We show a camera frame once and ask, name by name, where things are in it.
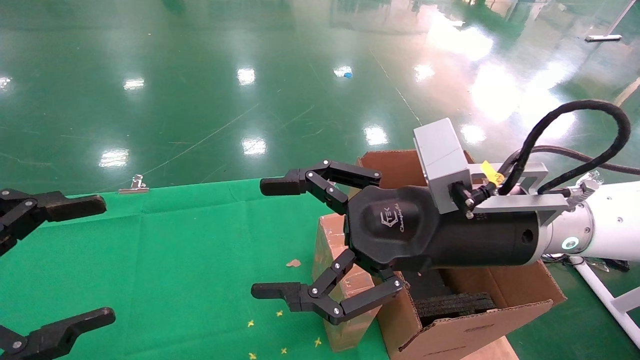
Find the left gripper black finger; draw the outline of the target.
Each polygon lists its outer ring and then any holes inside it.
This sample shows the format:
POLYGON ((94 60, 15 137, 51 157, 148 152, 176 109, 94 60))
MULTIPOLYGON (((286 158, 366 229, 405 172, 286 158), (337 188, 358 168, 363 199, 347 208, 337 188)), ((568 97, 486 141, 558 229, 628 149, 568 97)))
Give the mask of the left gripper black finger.
POLYGON ((103 307, 67 317, 21 335, 0 326, 2 360, 55 360, 70 353, 80 335, 113 324, 115 312, 103 307))
POLYGON ((60 191, 29 194, 5 188, 0 194, 0 255, 6 255, 43 223, 61 223, 106 212, 98 194, 68 198, 60 191))

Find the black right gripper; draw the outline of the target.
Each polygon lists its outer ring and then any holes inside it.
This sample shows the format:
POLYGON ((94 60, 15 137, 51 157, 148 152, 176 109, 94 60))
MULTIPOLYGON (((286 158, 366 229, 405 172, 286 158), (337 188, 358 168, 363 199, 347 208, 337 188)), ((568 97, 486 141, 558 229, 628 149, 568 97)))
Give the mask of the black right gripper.
POLYGON ((256 283, 255 299, 281 299, 291 312, 314 312, 339 325, 388 303, 403 289, 393 271, 519 266, 534 260, 538 215, 533 211, 441 214, 426 186, 382 189, 378 170, 324 160, 289 170, 283 177, 261 178, 264 196, 313 195, 332 212, 345 215, 345 249, 311 285, 256 283), (351 199, 342 184, 361 189, 351 199), (331 291, 354 265, 382 281, 343 301, 331 291))

